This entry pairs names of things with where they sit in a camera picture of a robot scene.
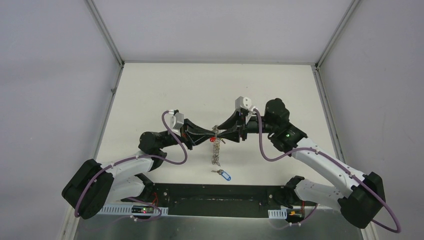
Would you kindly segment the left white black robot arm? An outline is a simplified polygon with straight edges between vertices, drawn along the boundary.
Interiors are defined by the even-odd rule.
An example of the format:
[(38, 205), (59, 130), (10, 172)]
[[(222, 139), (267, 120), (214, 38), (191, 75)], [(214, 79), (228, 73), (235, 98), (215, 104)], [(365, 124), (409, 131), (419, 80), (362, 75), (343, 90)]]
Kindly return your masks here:
[(139, 151), (130, 157), (109, 163), (86, 160), (61, 192), (61, 196), (74, 208), (77, 217), (89, 219), (104, 205), (135, 197), (140, 202), (152, 198), (153, 189), (140, 174), (157, 169), (165, 162), (164, 148), (178, 145), (183, 153), (192, 150), (216, 134), (201, 128), (188, 119), (171, 131), (146, 131), (140, 135)]

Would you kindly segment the key with blue tag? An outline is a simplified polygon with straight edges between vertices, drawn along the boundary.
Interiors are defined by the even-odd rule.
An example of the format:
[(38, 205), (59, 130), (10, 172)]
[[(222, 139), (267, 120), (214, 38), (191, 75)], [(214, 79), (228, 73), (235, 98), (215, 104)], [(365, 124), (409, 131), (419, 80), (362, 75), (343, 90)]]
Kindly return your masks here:
[(232, 177), (227, 172), (225, 172), (223, 169), (212, 170), (211, 172), (212, 173), (217, 173), (222, 178), (224, 178), (226, 181), (230, 181), (232, 179)]

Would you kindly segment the key with red tag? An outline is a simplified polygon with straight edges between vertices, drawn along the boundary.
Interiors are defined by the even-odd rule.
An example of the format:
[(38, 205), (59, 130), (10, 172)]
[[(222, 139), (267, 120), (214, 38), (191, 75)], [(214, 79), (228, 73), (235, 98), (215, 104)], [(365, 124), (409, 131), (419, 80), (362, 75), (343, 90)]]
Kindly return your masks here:
[(210, 141), (211, 143), (214, 143), (214, 142), (222, 142), (223, 144), (226, 144), (226, 142), (224, 141), (224, 139), (223, 139), (223, 138), (218, 138), (218, 137), (211, 137), (211, 138), (209, 139), (209, 141)]

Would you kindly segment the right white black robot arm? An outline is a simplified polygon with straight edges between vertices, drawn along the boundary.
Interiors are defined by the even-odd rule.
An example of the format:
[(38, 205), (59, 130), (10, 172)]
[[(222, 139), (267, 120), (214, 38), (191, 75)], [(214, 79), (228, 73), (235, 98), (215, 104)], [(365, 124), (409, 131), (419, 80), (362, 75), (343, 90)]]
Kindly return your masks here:
[(305, 132), (290, 123), (290, 112), (280, 98), (269, 100), (264, 115), (247, 97), (235, 101), (233, 114), (217, 128), (219, 138), (244, 141), (248, 134), (259, 135), (259, 150), (265, 154), (263, 134), (284, 156), (290, 156), (319, 173), (332, 185), (295, 176), (284, 186), (284, 200), (290, 205), (315, 202), (339, 211), (353, 226), (364, 229), (386, 201), (382, 178), (375, 172), (365, 174), (323, 151)]

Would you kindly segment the metal disc keyring holder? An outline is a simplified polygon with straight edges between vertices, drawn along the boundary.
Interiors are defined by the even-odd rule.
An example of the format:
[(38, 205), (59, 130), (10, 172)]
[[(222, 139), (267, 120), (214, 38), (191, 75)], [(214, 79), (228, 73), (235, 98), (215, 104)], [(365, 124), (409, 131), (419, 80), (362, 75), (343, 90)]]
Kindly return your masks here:
[[(215, 137), (220, 133), (220, 130), (218, 129), (218, 126), (215, 125), (212, 127), (212, 131), (215, 132)], [(216, 141), (212, 142), (212, 157), (211, 157), (211, 163), (216, 166), (221, 166), (220, 164), (220, 144), (222, 142)]]

